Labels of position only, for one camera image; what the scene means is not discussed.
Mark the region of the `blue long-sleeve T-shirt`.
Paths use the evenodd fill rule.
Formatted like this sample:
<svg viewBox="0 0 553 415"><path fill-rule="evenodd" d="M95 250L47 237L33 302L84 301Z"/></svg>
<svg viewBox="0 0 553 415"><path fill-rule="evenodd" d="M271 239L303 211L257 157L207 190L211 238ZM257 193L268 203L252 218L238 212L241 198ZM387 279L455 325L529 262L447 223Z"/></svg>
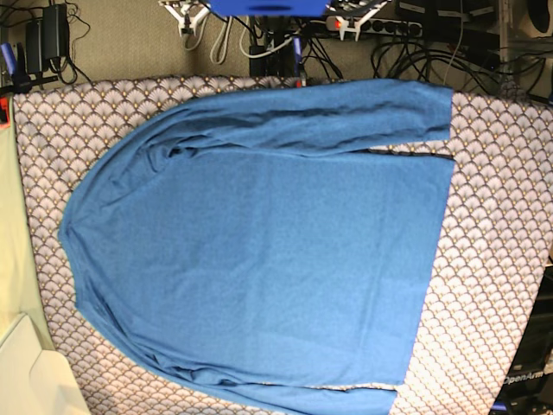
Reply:
<svg viewBox="0 0 553 415"><path fill-rule="evenodd" d="M138 365L294 414L386 414L453 159L451 89L364 80L192 99L86 173L59 239L76 306Z"/></svg>

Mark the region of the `blue box at top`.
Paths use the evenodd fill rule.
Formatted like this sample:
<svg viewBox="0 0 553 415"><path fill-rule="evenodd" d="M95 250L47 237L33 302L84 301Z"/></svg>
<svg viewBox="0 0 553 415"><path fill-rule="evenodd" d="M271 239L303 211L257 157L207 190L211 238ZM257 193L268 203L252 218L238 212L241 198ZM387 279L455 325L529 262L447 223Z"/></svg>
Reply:
<svg viewBox="0 0 553 415"><path fill-rule="evenodd" d="M320 16L327 0L212 0L211 9L222 16Z"/></svg>

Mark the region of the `black power strip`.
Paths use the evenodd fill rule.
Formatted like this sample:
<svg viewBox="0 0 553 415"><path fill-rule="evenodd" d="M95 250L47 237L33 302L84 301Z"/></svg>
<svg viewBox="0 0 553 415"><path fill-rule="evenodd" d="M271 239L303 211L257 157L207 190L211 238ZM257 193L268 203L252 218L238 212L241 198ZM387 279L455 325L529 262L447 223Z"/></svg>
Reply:
<svg viewBox="0 0 553 415"><path fill-rule="evenodd" d="M423 36L423 26L419 22L406 22L382 18L370 18L358 25L359 19L346 19L338 16L329 16L325 20L327 30L337 32L341 40L352 36L358 40L362 35Z"/></svg>

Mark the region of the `fan-patterned tablecloth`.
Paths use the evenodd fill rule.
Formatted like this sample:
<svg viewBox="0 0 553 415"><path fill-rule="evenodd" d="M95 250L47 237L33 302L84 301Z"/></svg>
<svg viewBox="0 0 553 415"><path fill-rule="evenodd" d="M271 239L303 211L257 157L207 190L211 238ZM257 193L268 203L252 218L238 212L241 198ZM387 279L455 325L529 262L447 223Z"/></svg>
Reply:
<svg viewBox="0 0 553 415"><path fill-rule="evenodd" d="M168 77L102 81L14 98L22 190L48 332L94 414L247 414L148 373L74 306L57 238L86 172L131 129L188 99L292 87L285 78ZM486 414L505 382L552 245L552 112L456 93L449 140L395 153L451 156L448 206L395 414Z"/></svg>

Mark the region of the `black power adapter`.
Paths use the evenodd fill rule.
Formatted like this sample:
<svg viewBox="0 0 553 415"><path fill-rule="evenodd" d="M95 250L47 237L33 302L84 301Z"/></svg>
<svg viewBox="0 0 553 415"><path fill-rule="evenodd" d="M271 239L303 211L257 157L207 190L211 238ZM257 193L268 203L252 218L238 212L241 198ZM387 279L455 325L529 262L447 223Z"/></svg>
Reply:
<svg viewBox="0 0 553 415"><path fill-rule="evenodd" d="M48 69L58 73L62 69L62 60L69 56L65 3L50 4L43 10L41 18L26 24L25 53L30 74L45 73Z"/></svg>

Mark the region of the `white plastic bin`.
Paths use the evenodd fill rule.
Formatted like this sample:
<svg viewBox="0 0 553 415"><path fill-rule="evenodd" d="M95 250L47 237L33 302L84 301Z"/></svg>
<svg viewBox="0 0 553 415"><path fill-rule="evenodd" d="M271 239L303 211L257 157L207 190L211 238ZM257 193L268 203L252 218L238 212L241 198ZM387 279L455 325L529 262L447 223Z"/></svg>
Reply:
<svg viewBox="0 0 553 415"><path fill-rule="evenodd" d="M44 349L30 317L19 314L1 336L1 413L89 412L67 359Z"/></svg>

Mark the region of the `black OpenArm base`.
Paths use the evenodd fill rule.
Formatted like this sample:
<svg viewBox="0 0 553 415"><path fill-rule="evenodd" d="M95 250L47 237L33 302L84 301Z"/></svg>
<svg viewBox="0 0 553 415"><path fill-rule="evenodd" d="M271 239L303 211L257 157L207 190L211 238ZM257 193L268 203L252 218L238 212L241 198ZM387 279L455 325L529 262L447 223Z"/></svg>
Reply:
<svg viewBox="0 0 553 415"><path fill-rule="evenodd" d="M490 413L552 413L551 265L545 268L522 340Z"/></svg>

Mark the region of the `blue-handled clamp centre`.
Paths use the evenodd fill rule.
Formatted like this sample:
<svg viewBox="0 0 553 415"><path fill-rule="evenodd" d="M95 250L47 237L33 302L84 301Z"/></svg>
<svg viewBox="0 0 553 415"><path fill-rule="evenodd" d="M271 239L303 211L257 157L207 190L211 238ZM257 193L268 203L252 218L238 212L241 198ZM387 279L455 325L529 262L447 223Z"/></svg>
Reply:
<svg viewBox="0 0 553 415"><path fill-rule="evenodd" d="M302 63L302 42L298 36L293 37L293 52L295 60L295 76L297 78L296 86L302 88L308 85L306 71Z"/></svg>

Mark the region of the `blue-handled clamp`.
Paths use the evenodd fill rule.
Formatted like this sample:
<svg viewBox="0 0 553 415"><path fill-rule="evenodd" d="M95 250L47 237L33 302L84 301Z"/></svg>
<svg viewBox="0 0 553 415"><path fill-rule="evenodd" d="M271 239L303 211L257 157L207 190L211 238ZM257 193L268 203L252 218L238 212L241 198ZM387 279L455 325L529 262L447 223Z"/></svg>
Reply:
<svg viewBox="0 0 553 415"><path fill-rule="evenodd" d="M1 44L1 52L11 80L10 85L1 87L1 95L28 93L32 88L32 84L25 69L25 59L18 60L11 44L8 42Z"/></svg>
<svg viewBox="0 0 553 415"><path fill-rule="evenodd" d="M308 85L306 71L302 63L302 42L298 36L293 37L293 52L295 60L295 76L297 78L296 86L302 88Z"/></svg>

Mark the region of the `blue-handled clamp left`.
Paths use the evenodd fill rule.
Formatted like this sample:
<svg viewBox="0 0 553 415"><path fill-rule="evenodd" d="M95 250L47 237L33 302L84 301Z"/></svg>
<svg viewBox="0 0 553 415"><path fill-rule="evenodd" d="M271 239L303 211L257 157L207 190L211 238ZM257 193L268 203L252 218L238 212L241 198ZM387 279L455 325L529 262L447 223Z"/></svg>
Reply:
<svg viewBox="0 0 553 415"><path fill-rule="evenodd" d="M10 85L1 87L1 95L28 93L32 88L32 84L25 69L25 59L18 60L11 44L8 42L1 44L1 52L11 80Z"/></svg>

